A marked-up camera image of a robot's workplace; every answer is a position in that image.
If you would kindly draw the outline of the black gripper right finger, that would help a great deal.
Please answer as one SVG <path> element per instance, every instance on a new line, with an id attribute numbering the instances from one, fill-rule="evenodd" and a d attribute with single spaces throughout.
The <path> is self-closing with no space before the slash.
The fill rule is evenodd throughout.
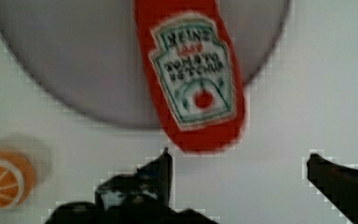
<path id="1" fill-rule="evenodd" d="M 350 222 L 358 224 L 358 169 L 310 154 L 307 179 Z"/>

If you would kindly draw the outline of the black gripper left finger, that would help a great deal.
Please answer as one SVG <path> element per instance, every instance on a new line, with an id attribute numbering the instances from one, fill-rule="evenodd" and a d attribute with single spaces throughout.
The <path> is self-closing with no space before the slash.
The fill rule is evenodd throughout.
<path id="1" fill-rule="evenodd" d="M 95 190 L 101 208 L 121 206 L 130 196 L 145 196 L 168 206 L 172 188 L 172 155 L 165 147 L 159 157 L 137 168 L 133 174 L 115 175 Z"/>

